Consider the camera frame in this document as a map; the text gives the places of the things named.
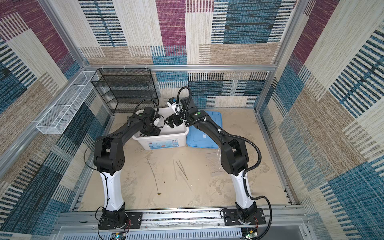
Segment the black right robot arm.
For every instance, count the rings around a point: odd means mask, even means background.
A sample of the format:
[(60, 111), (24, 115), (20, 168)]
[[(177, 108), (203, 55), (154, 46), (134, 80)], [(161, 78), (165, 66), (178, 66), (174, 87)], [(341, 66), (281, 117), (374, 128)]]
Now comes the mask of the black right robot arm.
[(231, 176), (236, 193), (236, 209), (239, 222), (249, 224), (257, 213), (256, 200), (249, 186), (248, 172), (256, 169), (261, 161), (260, 149), (252, 141), (237, 135), (229, 134), (212, 120), (211, 116), (199, 110), (192, 99), (192, 90), (182, 87), (176, 98), (170, 98), (168, 106), (174, 114), (166, 119), (166, 124), (178, 127), (195, 127), (208, 135), (221, 151), (220, 163), (227, 174)]

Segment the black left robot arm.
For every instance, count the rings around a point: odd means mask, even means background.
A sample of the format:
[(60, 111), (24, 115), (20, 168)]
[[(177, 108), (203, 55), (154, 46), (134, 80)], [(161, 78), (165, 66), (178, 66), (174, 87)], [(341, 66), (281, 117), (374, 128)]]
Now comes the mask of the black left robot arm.
[(101, 207), (101, 224), (114, 229), (121, 229), (128, 224), (121, 187), (121, 172), (125, 164), (124, 145), (138, 132), (147, 136), (160, 134), (161, 128), (155, 125), (159, 109), (157, 101), (144, 99), (120, 128), (106, 136), (97, 137), (94, 167), (91, 169), (100, 173), (103, 183), (105, 202)]

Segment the long metal spatula rod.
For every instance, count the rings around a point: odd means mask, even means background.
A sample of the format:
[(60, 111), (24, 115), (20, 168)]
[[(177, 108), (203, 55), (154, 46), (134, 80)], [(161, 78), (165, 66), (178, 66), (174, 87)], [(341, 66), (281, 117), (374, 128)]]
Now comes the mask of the long metal spatula rod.
[(152, 173), (153, 178), (154, 178), (154, 182), (155, 182), (155, 186), (156, 186), (156, 190), (157, 190), (157, 195), (160, 196), (160, 195), (161, 195), (161, 192), (159, 191), (159, 187), (158, 187), (158, 183), (157, 183), (157, 179), (156, 179), (155, 172), (154, 172), (154, 170), (153, 170), (153, 168), (152, 168), (152, 165), (151, 165), (149, 159), (146, 158), (146, 160), (147, 160), (147, 163), (148, 163), (148, 165), (149, 165), (149, 167), (150, 167), (151, 173)]

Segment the metal tweezers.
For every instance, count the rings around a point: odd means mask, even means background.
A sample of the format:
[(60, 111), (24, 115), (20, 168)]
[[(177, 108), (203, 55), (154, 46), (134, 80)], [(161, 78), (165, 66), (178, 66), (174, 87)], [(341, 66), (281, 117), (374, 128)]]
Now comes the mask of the metal tweezers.
[(187, 175), (186, 175), (185, 169), (184, 169), (184, 167), (183, 167), (181, 161), (180, 161), (180, 160), (176, 161), (176, 165), (178, 166), (178, 168), (179, 168), (179, 170), (180, 170), (180, 172), (181, 172), (181, 175), (182, 175), (186, 180), (188, 180), (188, 177), (187, 177)]

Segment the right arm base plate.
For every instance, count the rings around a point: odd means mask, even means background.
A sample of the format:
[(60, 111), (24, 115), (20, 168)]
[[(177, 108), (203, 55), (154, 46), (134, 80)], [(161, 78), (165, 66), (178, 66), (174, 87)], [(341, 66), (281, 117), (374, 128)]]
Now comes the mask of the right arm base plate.
[(220, 216), (224, 219), (226, 226), (265, 225), (267, 223), (261, 208), (257, 208), (255, 211), (250, 211), (249, 213), (242, 213), (238, 209), (223, 208), (220, 210)]

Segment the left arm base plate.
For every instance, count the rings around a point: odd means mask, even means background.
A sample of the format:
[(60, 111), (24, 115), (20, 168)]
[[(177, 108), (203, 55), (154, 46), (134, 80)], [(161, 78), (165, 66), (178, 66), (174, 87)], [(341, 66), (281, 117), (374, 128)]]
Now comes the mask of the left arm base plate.
[(139, 229), (142, 224), (143, 212), (110, 212), (101, 216), (99, 230), (132, 230)]

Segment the white plastic bin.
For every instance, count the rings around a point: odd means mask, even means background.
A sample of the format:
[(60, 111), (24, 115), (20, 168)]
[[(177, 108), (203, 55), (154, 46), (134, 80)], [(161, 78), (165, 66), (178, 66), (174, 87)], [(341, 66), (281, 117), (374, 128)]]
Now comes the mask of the white plastic bin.
[(159, 111), (161, 116), (160, 119), (155, 122), (155, 125), (163, 127), (160, 134), (158, 136), (143, 137), (141, 135), (142, 133), (138, 132), (132, 138), (139, 142), (147, 151), (184, 147), (186, 145), (189, 128), (187, 128), (185, 124), (170, 128), (167, 124), (164, 124), (164, 119), (174, 114), (174, 111), (169, 107), (160, 108)]

